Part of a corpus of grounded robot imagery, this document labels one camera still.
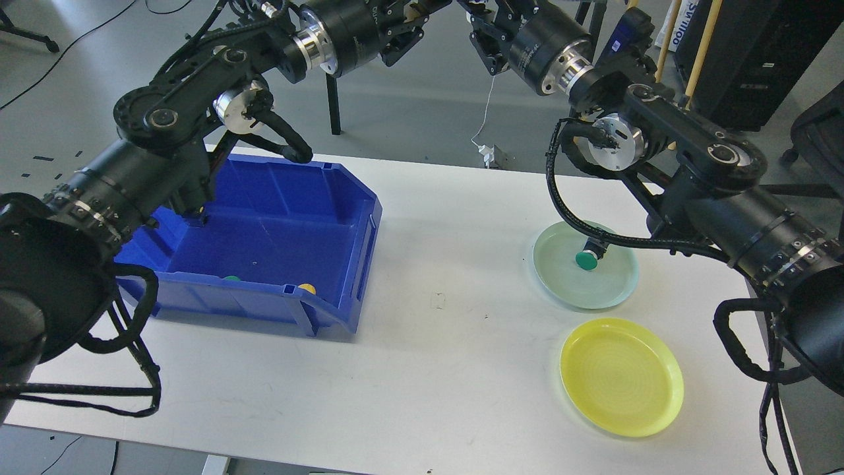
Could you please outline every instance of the light green plate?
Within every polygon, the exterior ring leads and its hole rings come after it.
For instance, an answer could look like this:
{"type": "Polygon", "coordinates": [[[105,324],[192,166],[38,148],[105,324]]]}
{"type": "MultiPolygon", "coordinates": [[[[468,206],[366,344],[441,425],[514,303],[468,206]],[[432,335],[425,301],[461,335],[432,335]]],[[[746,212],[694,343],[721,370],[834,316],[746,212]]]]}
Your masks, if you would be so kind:
{"type": "Polygon", "coordinates": [[[639,281],[639,264],[633,251],[609,246],[597,268],[584,270],[575,256],[586,241],[586,236],[564,222],[543,231],[533,246],[533,266],[539,280],[560,300],[575,307],[607,308],[622,303],[639,281]]]}

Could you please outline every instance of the white cable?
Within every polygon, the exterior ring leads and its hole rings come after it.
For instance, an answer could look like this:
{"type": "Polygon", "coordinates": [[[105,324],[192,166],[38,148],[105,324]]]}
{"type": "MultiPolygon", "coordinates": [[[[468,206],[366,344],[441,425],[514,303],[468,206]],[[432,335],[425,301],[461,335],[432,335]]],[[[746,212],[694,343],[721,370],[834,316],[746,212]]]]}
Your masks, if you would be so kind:
{"type": "Polygon", "coordinates": [[[475,135],[473,135],[472,138],[470,139],[470,140],[472,140],[472,143],[478,148],[480,148],[481,145],[478,145],[478,142],[475,142],[474,140],[475,140],[475,138],[478,137],[478,135],[480,135],[480,131],[484,130],[484,125],[486,125],[486,114],[487,114],[487,112],[490,111],[490,99],[492,98],[492,88],[494,86],[495,86],[495,76],[492,77],[492,83],[490,84],[490,93],[486,96],[486,107],[484,107],[484,121],[480,124],[480,128],[478,128],[478,132],[476,132],[475,135]]]}

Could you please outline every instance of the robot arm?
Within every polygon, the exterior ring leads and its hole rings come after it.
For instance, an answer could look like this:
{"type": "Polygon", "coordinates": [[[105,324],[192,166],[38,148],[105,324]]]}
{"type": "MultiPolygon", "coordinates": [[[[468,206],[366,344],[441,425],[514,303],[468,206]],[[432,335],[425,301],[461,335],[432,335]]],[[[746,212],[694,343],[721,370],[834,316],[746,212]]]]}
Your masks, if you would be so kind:
{"type": "MultiPolygon", "coordinates": [[[[11,398],[25,392],[32,366],[77,342],[96,352],[129,347],[143,357],[139,331],[149,314],[143,306],[135,319],[124,319],[126,328],[113,341],[88,331],[105,311],[112,320],[125,314],[117,312],[117,272],[142,276],[154,301],[154,274],[118,270],[112,259],[138,227],[156,226],[151,215],[158,206],[201,225],[203,204],[214,198],[214,172],[238,140],[292,161],[311,159],[307,143],[273,112],[262,74],[277,68],[295,83],[317,66],[339,77],[378,55],[392,65],[422,38],[429,14],[449,2],[266,2],[242,25],[189,41],[149,85],[124,95],[114,110],[121,139],[67,183],[43,200],[0,196],[0,323],[34,319],[33,335],[0,339],[0,406],[6,406],[0,419],[11,398]],[[262,124],[287,144],[256,135],[262,124]],[[203,138],[219,127],[227,132],[207,152],[203,138]]],[[[756,186],[765,163],[752,146],[679,109],[673,92],[654,83],[643,54],[649,18],[634,8],[625,14],[630,28],[616,30],[593,64],[586,32],[546,0],[496,0],[495,11],[457,2],[468,12],[470,41],[490,74],[512,69],[537,94],[563,91],[577,112],[597,117],[564,119],[552,140],[549,189],[564,219],[606,243],[704,254],[735,267],[776,306],[778,336],[805,370],[844,395],[841,246],[756,186]],[[594,163],[574,146],[575,137],[588,140],[594,163]],[[678,144],[680,163],[672,177],[647,161],[670,141],[678,144]],[[648,211],[652,236],[608,234],[573,216],[553,183],[560,148],[582,170],[625,183],[648,211]],[[650,194],[639,176],[664,192],[650,194]]],[[[724,320],[719,334],[733,359],[747,366],[724,320]]],[[[139,362],[154,367],[149,358],[139,362]]]]}

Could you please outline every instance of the plate rim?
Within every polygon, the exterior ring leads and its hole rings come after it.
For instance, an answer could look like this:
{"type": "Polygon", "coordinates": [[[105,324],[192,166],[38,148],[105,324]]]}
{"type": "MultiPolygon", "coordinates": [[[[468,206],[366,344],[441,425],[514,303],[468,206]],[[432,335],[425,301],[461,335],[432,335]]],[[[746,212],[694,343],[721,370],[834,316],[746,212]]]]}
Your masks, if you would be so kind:
{"type": "MultiPolygon", "coordinates": [[[[654,351],[652,346],[649,345],[647,342],[643,341],[641,338],[637,337],[636,335],[633,335],[633,336],[637,341],[639,341],[642,345],[647,347],[649,350],[656,353],[657,355],[660,354],[659,352],[654,351]]],[[[571,401],[571,404],[574,405],[574,407],[577,409],[577,411],[584,418],[586,418],[590,423],[592,423],[595,426],[601,428],[602,430],[610,432],[611,434],[621,435],[621,436],[624,436],[624,437],[642,438],[642,437],[648,437],[648,436],[662,432],[669,425],[671,425],[674,422],[674,420],[677,418],[677,416],[680,413],[680,410],[683,408],[683,402],[685,400],[685,380],[684,380],[684,377],[683,377],[683,370],[680,368],[679,362],[677,361],[677,358],[674,356],[674,352],[671,351],[671,348],[669,348],[668,345],[666,345],[665,342],[661,338],[659,338],[659,336],[657,336],[651,330],[646,328],[644,325],[640,325],[640,324],[638,324],[638,323],[636,323],[632,320],[622,319],[622,318],[619,318],[619,317],[601,317],[601,318],[597,318],[597,319],[589,319],[589,320],[579,324],[577,327],[575,327],[569,333],[569,335],[565,339],[565,342],[563,343],[563,347],[560,349],[560,381],[562,382],[563,389],[565,390],[565,394],[566,394],[566,396],[568,396],[569,401],[571,401]],[[671,409],[671,410],[670,410],[669,416],[665,420],[665,423],[661,423],[661,424],[658,424],[656,426],[654,426],[654,424],[651,423],[651,424],[648,424],[646,426],[642,426],[643,427],[642,429],[637,429],[635,431],[633,431],[633,430],[631,430],[631,431],[619,431],[619,430],[616,430],[616,429],[611,429],[611,428],[605,427],[605,425],[598,423],[593,418],[589,417],[583,411],[583,409],[577,404],[575,399],[571,397],[571,393],[569,392],[569,387],[565,383],[565,373],[563,371],[563,358],[566,354],[566,348],[570,347],[570,344],[572,343],[573,336],[575,336],[577,331],[581,330],[584,326],[587,326],[587,325],[596,326],[596,330],[597,330],[597,329],[602,328],[605,324],[609,324],[609,325],[613,326],[616,330],[622,330],[624,333],[626,333],[628,335],[632,335],[632,333],[629,330],[629,328],[632,327],[636,331],[643,332],[645,335],[649,336],[651,339],[654,340],[654,342],[657,345],[664,347],[664,351],[665,351],[664,354],[666,354],[666,355],[668,355],[668,357],[670,357],[670,361],[664,362],[663,358],[660,357],[659,361],[662,363],[661,366],[662,366],[663,369],[665,369],[669,373],[673,373],[671,371],[671,368],[670,368],[671,366],[673,366],[675,373],[676,373],[676,377],[677,377],[676,385],[670,385],[670,387],[672,388],[672,390],[671,390],[672,394],[669,398],[668,408],[671,409]]]]}
{"type": "MultiPolygon", "coordinates": [[[[606,227],[606,226],[604,226],[600,223],[597,223],[597,222],[594,222],[594,221],[588,221],[588,220],[584,220],[584,222],[586,222],[586,223],[588,223],[592,226],[595,226],[595,227],[600,227],[600,228],[602,228],[606,231],[614,232],[612,229],[610,229],[610,228],[608,228],[608,227],[606,227]]],[[[543,285],[543,287],[545,287],[546,291],[548,291],[551,295],[553,295],[555,298],[560,300],[562,303],[565,303],[567,305],[571,305],[572,307],[575,307],[575,308],[583,308],[585,310],[601,310],[601,309],[604,309],[604,308],[612,308],[612,307],[615,307],[616,305],[621,304],[622,302],[627,300],[627,298],[629,298],[631,295],[633,295],[633,292],[635,292],[636,288],[639,287],[639,276],[640,276],[639,260],[636,258],[636,254],[633,252],[633,249],[626,248],[624,246],[615,246],[615,247],[621,249],[630,258],[630,262],[632,263],[633,273],[630,275],[630,277],[628,279],[628,282],[632,282],[632,283],[630,284],[630,290],[628,292],[622,292],[622,293],[619,294],[619,296],[616,296],[613,299],[608,300],[606,303],[602,303],[601,305],[598,305],[598,306],[584,306],[584,305],[580,305],[580,304],[577,304],[577,303],[573,303],[573,302],[570,302],[569,300],[566,300],[565,298],[561,297],[557,292],[554,292],[554,290],[551,289],[551,286],[548,284],[548,282],[544,279],[542,273],[539,272],[539,268],[537,266],[537,252],[538,252],[538,248],[539,248],[539,246],[538,246],[539,241],[543,240],[543,238],[545,238],[545,240],[547,240],[548,237],[546,237],[546,233],[549,233],[555,227],[564,227],[564,228],[571,229],[574,232],[577,232],[577,230],[575,228],[571,227],[567,222],[557,221],[556,223],[546,227],[539,234],[539,236],[537,236],[536,240],[533,242],[533,251],[531,253],[532,261],[533,261],[533,272],[539,278],[539,281],[542,282],[542,285],[543,285]]]]}

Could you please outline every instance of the black cable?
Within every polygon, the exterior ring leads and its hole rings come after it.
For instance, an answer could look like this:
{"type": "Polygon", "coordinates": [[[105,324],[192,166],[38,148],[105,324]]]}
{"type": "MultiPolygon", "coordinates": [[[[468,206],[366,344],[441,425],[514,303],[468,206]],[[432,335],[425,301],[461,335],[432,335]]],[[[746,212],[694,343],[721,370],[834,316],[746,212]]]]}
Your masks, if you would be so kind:
{"type": "Polygon", "coordinates": [[[120,440],[114,441],[114,458],[111,459],[111,471],[109,475],[114,475],[114,471],[117,469],[117,452],[120,450],[120,440]]]}
{"type": "Polygon", "coordinates": [[[762,403],[759,406],[759,442],[762,444],[762,456],[765,458],[765,464],[768,466],[768,470],[773,473],[773,475],[779,475],[776,471],[776,467],[774,467],[774,462],[771,461],[771,457],[768,456],[768,411],[771,409],[771,388],[773,387],[773,383],[767,383],[765,385],[765,392],[762,393],[762,403]]]}
{"type": "Polygon", "coordinates": [[[64,450],[62,450],[62,453],[58,456],[58,458],[56,460],[54,460],[53,463],[51,463],[49,467],[47,467],[47,468],[45,468],[44,470],[41,471],[41,475],[44,475],[47,472],[47,470],[50,470],[52,468],[52,466],[56,465],[56,463],[58,463],[58,461],[60,461],[62,459],[62,457],[64,456],[64,453],[68,451],[70,446],[73,445],[73,444],[76,444],[76,441],[79,440],[79,439],[82,439],[81,435],[79,437],[77,437],[76,439],[73,439],[73,442],[68,444],[68,446],[66,446],[64,448],[64,450]]]}
{"type": "MultiPolygon", "coordinates": [[[[138,306],[135,308],[133,317],[129,316],[126,304],[117,291],[115,286],[115,294],[113,295],[112,305],[108,308],[108,314],[111,317],[112,323],[115,325],[118,337],[115,340],[123,340],[132,328],[138,328],[138,321],[145,322],[152,312],[153,306],[149,302],[154,303],[157,298],[157,285],[150,286],[151,279],[157,282],[154,273],[146,268],[135,265],[118,265],[111,266],[111,271],[117,275],[135,275],[141,276],[147,282],[147,287],[144,289],[143,296],[139,299],[138,306]]],[[[23,384],[1,384],[0,397],[13,397],[22,401],[43,402],[55,406],[63,407],[87,407],[97,409],[100,411],[110,412],[119,416],[129,416],[133,418],[144,418],[155,414],[161,402],[161,378],[159,375],[160,368],[155,364],[149,350],[144,345],[139,333],[137,337],[131,340],[126,348],[132,354],[138,366],[143,371],[144,375],[150,384],[146,388],[132,388],[132,387],[110,387],[110,386],[91,386],[91,385],[55,385],[55,384],[39,384],[39,383],[23,383],[23,384]],[[83,395],[83,396],[149,396],[152,401],[149,407],[140,411],[130,412],[114,407],[105,406],[101,404],[93,404],[86,401],[75,401],[66,399],[52,399],[41,396],[33,396],[26,393],[41,393],[41,394],[64,394],[64,395],[83,395]]]]}
{"type": "Polygon", "coordinates": [[[255,134],[239,134],[237,135],[237,138],[238,140],[242,140],[253,147],[282,156],[284,155],[284,147],[287,146],[287,144],[276,144],[272,140],[264,139],[262,136],[255,134]]]}
{"type": "Polygon", "coordinates": [[[202,26],[199,27],[196,33],[191,36],[191,39],[186,41],[184,45],[181,45],[179,49],[176,50],[173,54],[171,54],[164,64],[161,65],[158,72],[155,73],[156,76],[160,76],[167,72],[168,69],[172,68],[174,64],[179,63],[184,56],[186,56],[190,51],[193,51],[193,48],[196,47],[199,40],[202,39],[203,35],[208,32],[208,29],[211,28],[211,25],[214,24],[214,21],[217,20],[219,14],[223,12],[223,7],[225,7],[226,2],[228,0],[217,0],[217,4],[214,5],[214,9],[211,11],[211,14],[205,19],[205,22],[202,26]]]}
{"type": "Polygon", "coordinates": [[[715,315],[712,317],[712,324],[715,326],[715,332],[718,334],[718,338],[721,339],[724,349],[727,350],[727,354],[730,359],[733,360],[733,364],[735,364],[736,368],[741,370],[742,373],[751,379],[756,379],[757,381],[790,385],[809,377],[809,372],[806,371],[805,367],[797,366],[786,370],[778,369],[777,371],[771,371],[770,366],[774,362],[779,362],[782,357],[782,352],[780,352],[779,356],[775,355],[776,358],[773,360],[771,360],[772,353],[769,353],[769,369],[767,371],[762,369],[758,364],[754,363],[749,356],[747,356],[747,351],[744,349],[744,345],[742,345],[741,340],[739,340],[739,337],[736,336],[735,332],[730,329],[730,315],[736,312],[753,311],[770,313],[779,312],[781,310],[782,304],[773,298],[733,298],[725,300],[718,305],[718,308],[715,310],[715,315]]]}
{"type": "Polygon", "coordinates": [[[224,30],[224,31],[220,31],[219,33],[214,33],[212,35],[209,35],[209,36],[203,38],[197,44],[197,49],[199,47],[203,46],[203,45],[207,45],[211,41],[217,41],[217,40],[222,39],[222,38],[226,38],[226,37],[233,36],[233,35],[239,35],[240,33],[246,33],[248,31],[258,30],[258,29],[261,29],[265,26],[272,25],[273,23],[280,21],[281,19],[284,18],[285,14],[287,14],[287,10],[288,10],[289,7],[290,7],[290,0],[284,0],[281,3],[281,7],[279,8],[279,11],[271,19],[265,19],[264,21],[259,21],[259,22],[253,23],[251,25],[245,25],[245,26],[241,26],[241,27],[238,27],[238,28],[232,28],[231,30],[224,30]]]}
{"type": "MultiPolygon", "coordinates": [[[[268,109],[257,111],[253,114],[253,117],[262,123],[265,123],[267,127],[270,127],[273,132],[278,134],[282,139],[287,140],[287,145],[282,146],[281,155],[284,156],[287,160],[294,161],[296,163],[307,163],[311,161],[311,158],[314,156],[314,152],[311,149],[311,146],[305,142],[305,139],[302,138],[299,133],[293,130],[281,116],[276,114],[273,111],[268,109]]],[[[241,140],[246,141],[246,138],[241,136],[241,140]]],[[[257,145],[260,142],[250,142],[253,145],[257,145]]]]}
{"type": "MultiPolygon", "coordinates": [[[[760,289],[754,286],[754,292],[759,294],[759,290],[760,289]]],[[[769,382],[766,385],[765,393],[762,396],[762,405],[760,407],[759,412],[759,436],[760,441],[762,443],[762,455],[765,458],[765,463],[767,464],[768,469],[771,471],[771,473],[773,473],[773,475],[777,475],[777,471],[774,468],[773,462],[771,462],[771,458],[768,456],[767,450],[767,416],[769,407],[773,406],[774,419],[776,420],[776,429],[780,436],[780,441],[782,443],[782,451],[786,457],[786,463],[788,464],[788,471],[792,475],[798,475],[797,463],[794,461],[794,454],[792,452],[791,444],[788,440],[788,433],[786,432],[785,420],[782,416],[780,387],[779,384],[776,382],[776,379],[779,379],[777,377],[777,374],[780,372],[780,367],[782,366],[782,344],[777,340],[776,335],[774,334],[773,314],[771,312],[764,312],[764,316],[768,349],[768,364],[771,373],[775,376],[775,382],[769,382]]]]}
{"type": "MultiPolygon", "coordinates": [[[[766,314],[766,325],[768,327],[768,341],[769,341],[769,359],[771,362],[771,372],[777,374],[782,365],[782,344],[777,340],[773,330],[773,316],[766,314]]],[[[791,444],[788,439],[788,432],[786,431],[785,419],[782,416],[782,402],[780,401],[780,385],[774,383],[771,387],[771,402],[774,407],[774,419],[776,420],[776,429],[780,435],[780,442],[782,443],[782,451],[786,456],[786,463],[788,464],[788,471],[792,475],[798,475],[797,463],[794,461],[794,454],[792,453],[791,444]]]]}
{"type": "Polygon", "coordinates": [[[626,248],[667,249],[672,253],[680,252],[682,254],[698,254],[710,259],[718,260],[725,264],[729,261],[729,256],[727,256],[727,254],[725,254],[722,250],[706,246],[704,244],[680,239],[622,236],[612,232],[607,232],[599,227],[591,226],[577,217],[577,215],[575,215],[568,206],[566,206],[565,201],[563,201],[560,196],[560,191],[557,189],[557,183],[555,180],[555,160],[557,157],[557,149],[560,148],[560,138],[568,136],[568,140],[572,141],[573,137],[576,135],[572,130],[566,131],[565,128],[560,130],[563,123],[567,123],[567,128],[570,126],[574,127],[574,130],[583,128],[582,131],[578,132],[583,134],[589,132],[589,130],[585,128],[586,126],[588,126],[588,128],[593,127],[589,123],[584,123],[574,118],[561,119],[554,129],[554,134],[551,136],[548,152],[545,154],[547,158],[547,161],[545,162],[545,180],[548,184],[548,191],[557,212],[560,213],[560,216],[562,216],[563,220],[569,226],[589,237],[600,239],[606,243],[614,244],[616,246],[626,248]]]}
{"type": "Polygon", "coordinates": [[[157,14],[157,15],[169,15],[169,14],[174,14],[176,12],[181,12],[186,6],[190,5],[191,2],[193,2],[193,0],[187,0],[187,2],[185,2],[184,5],[180,6],[179,8],[177,8],[175,10],[171,10],[169,12],[160,12],[158,10],[153,10],[152,8],[149,7],[149,0],[143,0],[143,4],[146,5],[147,10],[151,14],[157,14]]]}
{"type": "Polygon", "coordinates": [[[252,8],[252,3],[248,0],[229,0],[229,9],[237,15],[239,19],[245,19],[250,13],[255,11],[252,8]]]}
{"type": "Polygon", "coordinates": [[[24,94],[26,94],[27,92],[30,92],[31,90],[33,90],[33,89],[34,89],[37,85],[41,84],[41,81],[43,81],[43,80],[47,77],[47,75],[48,75],[48,74],[50,74],[50,73],[52,72],[52,70],[56,68],[56,66],[59,64],[59,62],[60,62],[60,61],[62,61],[62,58],[64,57],[64,55],[68,54],[68,52],[70,51],[70,48],[72,48],[72,47],[73,47],[73,45],[75,45],[75,44],[77,43],[77,41],[79,41],[79,40],[81,40],[81,39],[85,38],[87,35],[90,35],[91,33],[95,32],[95,31],[99,30],[99,29],[100,29],[100,28],[102,28],[103,26],[108,25],[108,24],[109,24],[112,20],[116,19],[117,17],[119,17],[120,15],[122,15],[123,13],[125,13],[128,9],[130,9],[130,7],[132,7],[132,6],[135,4],[135,2],[137,2],[137,0],[132,0],[132,2],[131,2],[131,3],[129,3],[129,4],[128,4],[128,5],[127,5],[127,6],[126,6],[123,10],[121,10],[119,13],[117,13],[117,14],[116,14],[116,15],[114,15],[113,17],[111,17],[111,18],[107,19],[107,20],[106,20],[106,21],[104,21],[103,23],[100,23],[99,25],[95,26],[95,27],[94,27],[94,28],[92,28],[91,30],[86,31],[86,32],[85,32],[85,33],[83,33],[81,36],[79,36],[77,39],[73,40],[73,41],[72,41],[72,42],[68,45],[68,47],[67,47],[67,48],[65,48],[65,50],[62,52],[62,54],[61,54],[61,55],[59,55],[58,59],[56,59],[56,61],[52,64],[52,66],[50,66],[50,68],[49,68],[49,69],[47,69],[47,72],[46,72],[46,73],[44,73],[44,75],[43,75],[43,76],[41,76],[41,78],[40,78],[40,79],[38,79],[38,80],[37,80],[37,81],[36,81],[33,85],[31,85],[30,87],[26,88],[23,92],[21,92],[20,94],[18,94],[18,95],[17,95],[17,96],[15,96],[15,97],[13,97],[10,101],[8,101],[8,102],[6,102],[5,104],[3,104],[2,106],[0,106],[0,111],[1,111],[1,110],[3,110],[3,109],[5,109],[7,106],[9,106],[10,104],[12,104],[13,102],[15,102],[15,101],[17,101],[18,99],[20,99],[20,97],[21,97],[21,96],[23,96],[24,94]]]}

